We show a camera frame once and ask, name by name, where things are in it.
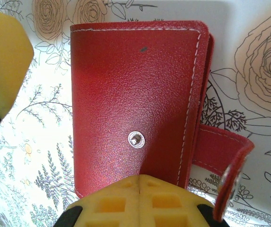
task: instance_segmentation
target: textured leather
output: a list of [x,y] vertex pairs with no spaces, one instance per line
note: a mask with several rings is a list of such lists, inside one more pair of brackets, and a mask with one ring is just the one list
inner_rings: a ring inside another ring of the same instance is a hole
[[[226,135],[223,130],[199,124],[213,44],[207,26],[199,21],[71,27],[74,176],[79,197],[137,174],[186,187],[192,162],[220,170],[217,174],[233,162],[245,146],[243,140],[235,143],[219,137]],[[145,136],[144,147],[130,146],[127,138],[132,131]],[[206,143],[206,133],[211,142],[220,140],[225,162],[219,163],[219,156],[198,157],[213,156],[210,146],[219,147]],[[231,156],[225,154],[227,149]]]

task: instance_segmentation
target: red leather wallet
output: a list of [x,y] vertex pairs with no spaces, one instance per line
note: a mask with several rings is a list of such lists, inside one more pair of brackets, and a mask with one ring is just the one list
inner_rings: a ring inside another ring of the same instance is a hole
[[199,21],[71,26],[79,197],[137,174],[185,188],[192,163],[218,175],[230,165],[214,212],[221,219],[253,144],[199,123],[213,46]]

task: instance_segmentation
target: silver snap button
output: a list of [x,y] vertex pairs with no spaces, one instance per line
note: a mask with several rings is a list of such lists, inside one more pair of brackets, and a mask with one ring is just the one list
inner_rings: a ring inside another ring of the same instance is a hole
[[128,141],[134,148],[142,148],[145,144],[144,136],[138,131],[131,132],[128,136]]

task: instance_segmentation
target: wallet flap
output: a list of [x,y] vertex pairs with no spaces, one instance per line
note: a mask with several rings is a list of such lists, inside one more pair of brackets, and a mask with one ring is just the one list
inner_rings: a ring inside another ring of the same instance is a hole
[[[209,42],[208,28],[198,21],[71,27],[80,197],[136,174],[185,186]],[[133,131],[144,136],[143,147],[128,142]]]

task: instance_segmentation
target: botanical print background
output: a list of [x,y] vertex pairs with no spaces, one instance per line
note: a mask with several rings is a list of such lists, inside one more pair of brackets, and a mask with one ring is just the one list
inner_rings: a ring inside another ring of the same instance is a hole
[[[0,0],[0,12],[22,23],[35,50],[14,107],[0,124],[0,226],[51,227],[78,199],[73,189],[70,25],[196,19],[194,8],[201,1],[189,2],[191,7],[172,0]],[[197,8],[207,16],[217,12],[211,17],[219,23],[218,3],[208,2],[213,4],[208,11]],[[233,10],[255,9],[261,16],[235,15],[254,22],[246,20],[245,32],[225,42],[215,32],[224,28],[205,19],[216,49],[201,121],[256,145],[227,222],[232,227],[271,227],[271,12],[258,1],[237,2],[230,4]],[[232,51],[223,51],[231,46]],[[194,166],[189,190],[214,201],[219,179]]]

